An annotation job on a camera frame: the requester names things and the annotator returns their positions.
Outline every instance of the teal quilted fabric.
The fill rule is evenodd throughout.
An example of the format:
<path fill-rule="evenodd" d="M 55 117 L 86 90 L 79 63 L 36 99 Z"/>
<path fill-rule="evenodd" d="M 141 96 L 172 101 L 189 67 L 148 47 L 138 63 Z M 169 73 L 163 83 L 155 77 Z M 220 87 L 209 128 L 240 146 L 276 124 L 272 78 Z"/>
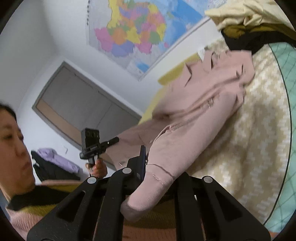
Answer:
<path fill-rule="evenodd" d="M 296 209 L 296 50 L 287 43 L 269 44 L 284 78 L 292 121 L 292 145 L 287 175 L 275 209 L 265 227 L 279 233 Z"/>

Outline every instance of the hand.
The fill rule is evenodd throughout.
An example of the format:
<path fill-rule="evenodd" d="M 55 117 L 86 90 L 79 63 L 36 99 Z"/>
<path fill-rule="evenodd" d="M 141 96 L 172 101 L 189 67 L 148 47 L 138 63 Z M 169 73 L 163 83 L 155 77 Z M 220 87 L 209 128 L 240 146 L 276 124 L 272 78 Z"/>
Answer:
<path fill-rule="evenodd" d="M 89 169 L 88 163 L 85 164 L 85 167 L 88 169 L 89 173 L 94 177 L 103 178 L 108 174 L 107 166 L 103 162 L 102 158 L 96 160 L 96 164 L 93 166 L 92 170 Z"/>

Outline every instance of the wall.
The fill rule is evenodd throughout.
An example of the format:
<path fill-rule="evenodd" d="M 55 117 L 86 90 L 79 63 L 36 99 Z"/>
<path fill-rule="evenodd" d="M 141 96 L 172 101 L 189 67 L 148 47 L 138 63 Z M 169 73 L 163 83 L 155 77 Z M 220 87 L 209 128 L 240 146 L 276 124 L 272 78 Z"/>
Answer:
<path fill-rule="evenodd" d="M 87 3 L 86 0 L 43 0 L 54 41 L 61 55 L 78 66 L 82 72 L 93 76 L 97 85 L 112 90 L 116 98 L 140 115 L 160 88 L 157 83 L 159 77 L 196 50 L 221 36 L 214 23 L 207 22 L 138 82 L 104 54 L 86 44 Z"/>
<path fill-rule="evenodd" d="M 42 2 L 24 0 L 0 35 L 0 100 L 18 109 L 33 79 L 55 52 Z"/>
<path fill-rule="evenodd" d="M 40 70 L 40 73 L 32 82 L 19 107 L 19 110 L 17 112 L 18 124 L 25 137 L 24 143 L 27 146 L 29 152 L 31 150 L 37 150 L 38 148 L 42 147 L 50 147 L 55 149 L 59 155 L 69 159 L 82 168 L 82 172 L 80 172 L 80 177 L 82 178 L 82 180 L 84 180 L 89 175 L 87 169 L 84 166 L 86 162 L 79 158 L 80 151 L 72 146 L 65 139 L 63 139 L 54 130 L 52 130 L 32 110 L 32 106 L 36 101 L 38 95 L 40 94 L 41 90 L 63 61 L 64 58 L 56 55 L 48 61 L 43 69 Z M 108 169 L 108 176 L 111 175 L 113 172 L 113 170 Z M 34 176 L 36 182 L 40 183 L 35 172 Z"/>

